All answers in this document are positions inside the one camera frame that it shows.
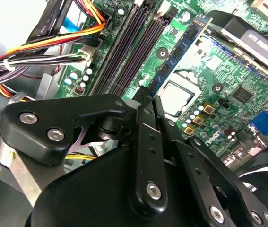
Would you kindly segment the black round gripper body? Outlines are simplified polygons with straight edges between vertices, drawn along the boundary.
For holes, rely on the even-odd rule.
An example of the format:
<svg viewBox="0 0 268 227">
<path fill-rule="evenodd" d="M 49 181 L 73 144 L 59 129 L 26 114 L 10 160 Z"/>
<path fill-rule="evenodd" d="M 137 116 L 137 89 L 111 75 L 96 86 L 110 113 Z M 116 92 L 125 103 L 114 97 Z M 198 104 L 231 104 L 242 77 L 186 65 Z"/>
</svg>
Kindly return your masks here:
<svg viewBox="0 0 268 227">
<path fill-rule="evenodd" d="M 39 196 L 33 227 L 208 227 L 174 165 L 165 163 L 167 209 L 146 219 L 131 208 L 128 194 L 132 151 L 122 148 L 56 179 Z"/>
</svg>

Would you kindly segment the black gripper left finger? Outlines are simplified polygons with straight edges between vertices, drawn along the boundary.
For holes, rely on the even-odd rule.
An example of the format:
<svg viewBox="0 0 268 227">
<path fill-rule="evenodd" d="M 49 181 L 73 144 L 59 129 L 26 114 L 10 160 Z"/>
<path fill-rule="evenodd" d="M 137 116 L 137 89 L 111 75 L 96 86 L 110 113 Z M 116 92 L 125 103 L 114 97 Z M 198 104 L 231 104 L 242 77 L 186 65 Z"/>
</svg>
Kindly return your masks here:
<svg viewBox="0 0 268 227">
<path fill-rule="evenodd" d="M 136 212 L 167 208 L 162 136 L 156 118 L 163 118 L 161 98 L 141 87 L 128 106 L 112 94 L 36 100 L 6 106 L 0 123 L 0 179 L 23 190 L 12 173 L 10 152 L 21 153 L 39 188 L 61 172 L 66 156 L 102 140 L 121 142 L 120 152 L 133 159 L 130 206 Z"/>
</svg>

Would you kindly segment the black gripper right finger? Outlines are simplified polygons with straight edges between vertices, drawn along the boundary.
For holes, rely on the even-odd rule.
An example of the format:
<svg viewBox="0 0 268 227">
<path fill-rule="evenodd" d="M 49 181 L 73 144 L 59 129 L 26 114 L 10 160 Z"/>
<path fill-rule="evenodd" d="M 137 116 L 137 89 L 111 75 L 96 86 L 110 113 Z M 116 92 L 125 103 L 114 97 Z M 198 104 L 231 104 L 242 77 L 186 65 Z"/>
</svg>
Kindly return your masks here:
<svg viewBox="0 0 268 227">
<path fill-rule="evenodd" d="M 197 137 L 185 140 L 164 117 L 154 98 L 157 125 L 164 136 L 165 155 L 175 159 L 192 199 L 189 217 L 197 227 L 268 227 L 268 207 Z"/>
</svg>

